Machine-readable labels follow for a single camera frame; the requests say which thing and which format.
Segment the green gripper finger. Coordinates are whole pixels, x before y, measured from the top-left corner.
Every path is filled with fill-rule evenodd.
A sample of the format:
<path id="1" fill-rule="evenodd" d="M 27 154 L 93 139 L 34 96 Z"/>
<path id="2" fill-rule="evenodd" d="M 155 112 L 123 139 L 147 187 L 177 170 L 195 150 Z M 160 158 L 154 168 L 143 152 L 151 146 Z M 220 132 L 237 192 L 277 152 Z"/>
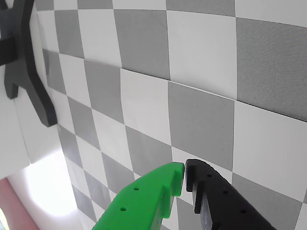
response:
<path id="1" fill-rule="evenodd" d="M 181 195 L 184 164 L 171 162 L 123 188 L 94 225 L 95 230 L 158 230 Z"/>

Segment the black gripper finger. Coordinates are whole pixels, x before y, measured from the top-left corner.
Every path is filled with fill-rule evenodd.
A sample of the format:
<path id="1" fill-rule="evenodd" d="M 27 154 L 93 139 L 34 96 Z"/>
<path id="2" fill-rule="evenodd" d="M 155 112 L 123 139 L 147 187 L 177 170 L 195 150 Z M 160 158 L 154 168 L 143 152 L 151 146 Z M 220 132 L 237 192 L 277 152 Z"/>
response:
<path id="1" fill-rule="evenodd" d="M 192 193 L 194 213 L 203 230 L 273 230 L 266 220 L 208 163 L 188 159 L 186 191 Z"/>

